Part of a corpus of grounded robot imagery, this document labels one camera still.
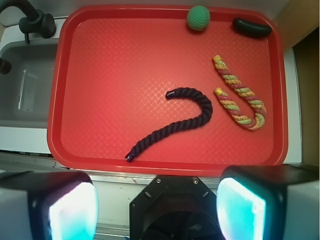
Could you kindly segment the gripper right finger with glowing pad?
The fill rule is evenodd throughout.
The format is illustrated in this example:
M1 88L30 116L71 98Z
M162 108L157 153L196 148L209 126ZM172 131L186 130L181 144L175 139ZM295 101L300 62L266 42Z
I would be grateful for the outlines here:
M319 167L229 166L217 187L216 211L226 240L318 240Z

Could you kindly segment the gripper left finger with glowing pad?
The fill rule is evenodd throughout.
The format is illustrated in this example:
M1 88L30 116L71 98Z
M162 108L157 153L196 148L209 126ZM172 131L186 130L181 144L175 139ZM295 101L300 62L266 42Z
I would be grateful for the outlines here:
M0 173L2 240L92 240L98 215L98 191L85 172Z

